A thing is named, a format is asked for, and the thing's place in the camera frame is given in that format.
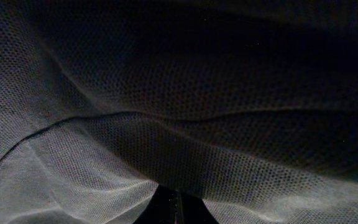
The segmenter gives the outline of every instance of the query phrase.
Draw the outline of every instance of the light gray fabric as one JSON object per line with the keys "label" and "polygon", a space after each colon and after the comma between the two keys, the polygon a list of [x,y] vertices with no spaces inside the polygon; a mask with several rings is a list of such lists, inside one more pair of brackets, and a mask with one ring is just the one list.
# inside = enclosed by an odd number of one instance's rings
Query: light gray fabric
{"label": "light gray fabric", "polygon": [[223,224],[358,223],[357,71],[148,48],[144,3],[67,2],[0,1],[0,223],[132,223],[158,184]]}

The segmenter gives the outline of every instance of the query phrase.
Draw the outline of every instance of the textured cloth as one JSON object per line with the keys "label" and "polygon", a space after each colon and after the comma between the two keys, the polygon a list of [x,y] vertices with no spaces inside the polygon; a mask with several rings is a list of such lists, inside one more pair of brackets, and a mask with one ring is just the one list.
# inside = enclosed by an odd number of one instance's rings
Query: textured cloth
{"label": "textured cloth", "polygon": [[0,0],[0,223],[358,224],[358,1]]}

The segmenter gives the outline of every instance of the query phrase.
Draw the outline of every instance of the dark fabric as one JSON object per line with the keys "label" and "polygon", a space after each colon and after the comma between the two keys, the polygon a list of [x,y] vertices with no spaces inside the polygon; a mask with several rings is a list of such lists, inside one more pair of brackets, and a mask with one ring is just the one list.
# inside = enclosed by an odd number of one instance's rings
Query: dark fabric
{"label": "dark fabric", "polygon": [[0,223],[358,223],[358,1],[0,1]]}

